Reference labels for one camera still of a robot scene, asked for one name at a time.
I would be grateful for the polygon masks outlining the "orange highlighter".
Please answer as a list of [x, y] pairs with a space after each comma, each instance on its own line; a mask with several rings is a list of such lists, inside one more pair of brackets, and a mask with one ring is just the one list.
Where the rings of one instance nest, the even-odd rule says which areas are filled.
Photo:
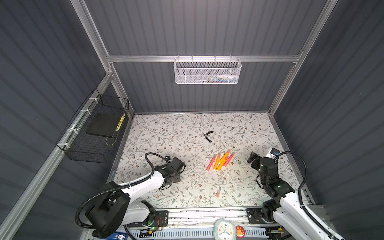
[[221, 159], [221, 154], [218, 154], [217, 157], [216, 157], [215, 165], [214, 165], [214, 171], [217, 170], [217, 167], [218, 167], [218, 164], [220, 162], [220, 159]]
[[223, 159], [227, 159], [228, 156], [229, 156], [229, 154], [230, 154], [230, 151], [227, 151], [227, 152], [224, 154], [224, 156], [221, 158], [221, 160], [223, 160]]
[[216, 168], [216, 171], [217, 171], [217, 172], [222, 168], [222, 166], [225, 164], [226, 161], [227, 161], [226, 159], [223, 159], [223, 160], [221, 160], [221, 161], [219, 162], [219, 164], [218, 164], [218, 166], [217, 166], [217, 168]]

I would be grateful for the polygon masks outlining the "pink highlighter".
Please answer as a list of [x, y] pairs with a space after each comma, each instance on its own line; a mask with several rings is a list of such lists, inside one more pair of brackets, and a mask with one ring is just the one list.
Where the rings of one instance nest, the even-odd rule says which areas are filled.
[[213, 158], [211, 159], [210, 163], [208, 164], [208, 166], [206, 168], [207, 172], [211, 169], [212, 165], [216, 162], [216, 158], [217, 158], [217, 156], [214, 155]]
[[229, 164], [229, 162], [232, 160], [232, 158], [234, 157], [235, 153], [231, 154], [229, 156], [229, 158], [226, 160], [226, 162], [224, 163], [224, 167], [227, 167], [227, 165]]

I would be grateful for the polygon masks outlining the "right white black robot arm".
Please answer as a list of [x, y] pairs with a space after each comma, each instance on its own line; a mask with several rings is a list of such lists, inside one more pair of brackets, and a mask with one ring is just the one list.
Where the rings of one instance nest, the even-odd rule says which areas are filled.
[[[304, 178], [296, 192], [291, 185], [280, 178], [278, 161], [283, 155], [291, 154], [301, 160]], [[265, 157], [251, 152], [247, 159], [258, 171], [256, 183], [271, 197], [263, 203], [260, 215], [267, 224], [278, 223], [296, 240], [343, 240], [303, 202], [302, 188], [308, 178], [308, 167], [303, 158], [291, 151], [280, 152], [271, 148]]]

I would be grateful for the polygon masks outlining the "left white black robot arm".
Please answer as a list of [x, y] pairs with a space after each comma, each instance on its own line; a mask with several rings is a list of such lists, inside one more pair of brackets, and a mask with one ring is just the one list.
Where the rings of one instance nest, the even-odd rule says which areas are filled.
[[150, 226], [156, 219], [155, 208], [140, 197], [154, 190], [165, 190], [181, 181], [186, 164], [177, 157], [163, 157], [164, 165], [154, 166], [147, 161], [151, 171], [134, 181], [116, 184], [108, 182], [103, 190], [82, 203], [75, 213], [76, 224], [92, 229], [93, 237], [108, 238], [119, 227], [133, 223]]

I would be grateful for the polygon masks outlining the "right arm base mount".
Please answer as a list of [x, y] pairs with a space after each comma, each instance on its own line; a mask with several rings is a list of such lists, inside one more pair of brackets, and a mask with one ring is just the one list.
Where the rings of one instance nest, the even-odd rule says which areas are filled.
[[273, 214], [281, 207], [275, 200], [265, 201], [261, 207], [246, 208], [247, 217], [250, 224], [273, 224], [275, 222]]

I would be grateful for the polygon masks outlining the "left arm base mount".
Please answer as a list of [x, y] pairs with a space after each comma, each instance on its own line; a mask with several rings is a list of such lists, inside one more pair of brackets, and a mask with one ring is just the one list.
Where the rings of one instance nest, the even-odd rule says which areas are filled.
[[141, 227], [166, 227], [168, 225], [169, 211], [158, 211], [150, 213], [149, 216], [141, 223], [135, 222], [128, 224], [130, 228]]

